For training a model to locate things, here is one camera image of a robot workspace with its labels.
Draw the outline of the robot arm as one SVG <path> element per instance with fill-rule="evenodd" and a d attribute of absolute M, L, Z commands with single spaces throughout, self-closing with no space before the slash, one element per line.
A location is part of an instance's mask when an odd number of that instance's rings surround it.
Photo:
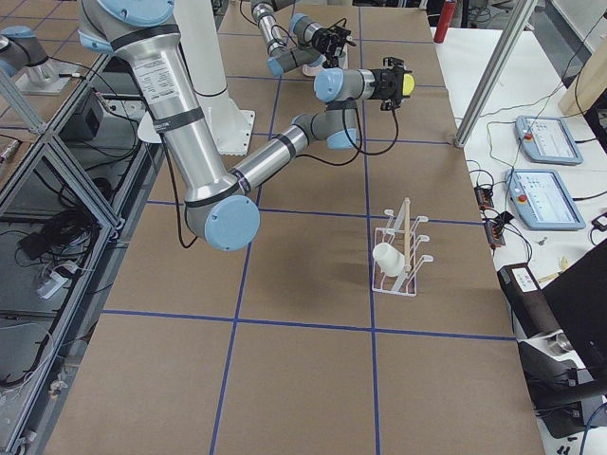
<path fill-rule="evenodd" d="M 212 5 L 208 1 L 82 1 L 83 46 L 129 63 L 147 103 L 156 133 L 164 141 L 186 185 L 188 228 L 210 246 L 233 251 L 247 246 L 260 225 L 250 192 L 316 141 L 348 149 L 357 140 L 357 103 L 379 100 L 394 112 L 414 89 L 403 61 L 384 59 L 379 69 L 344 69 L 339 65 L 350 33 L 323 27 L 298 13 L 289 30 L 297 44 L 281 36 L 275 13 L 282 1 L 255 1 L 251 15 L 267 50 L 270 72 L 281 76 L 305 64 L 320 73 L 314 81 L 324 110 L 303 114 L 267 144 L 232 169 L 220 148 L 248 130 L 226 90 Z"/>
<path fill-rule="evenodd" d="M 304 13 L 294 14 L 289 28 L 282 28 L 275 13 L 295 1 L 251 1 L 250 13 L 259 28 L 267 51 L 267 67 L 274 77 L 296 68 L 335 68 L 340 66 L 347 46 L 355 46 L 347 20 L 324 27 Z"/>

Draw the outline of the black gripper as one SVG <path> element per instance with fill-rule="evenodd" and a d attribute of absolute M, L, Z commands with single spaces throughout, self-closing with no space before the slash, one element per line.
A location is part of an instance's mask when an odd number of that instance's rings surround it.
<path fill-rule="evenodd" d="M 351 44 L 351 31 L 344 27 L 320 28 L 315 32 L 315 49 L 326 60 L 337 60 L 345 45 Z"/>
<path fill-rule="evenodd" d="M 373 100 L 401 102 L 404 99 L 403 84 L 405 69 L 402 66 L 373 69 L 375 78 Z"/>

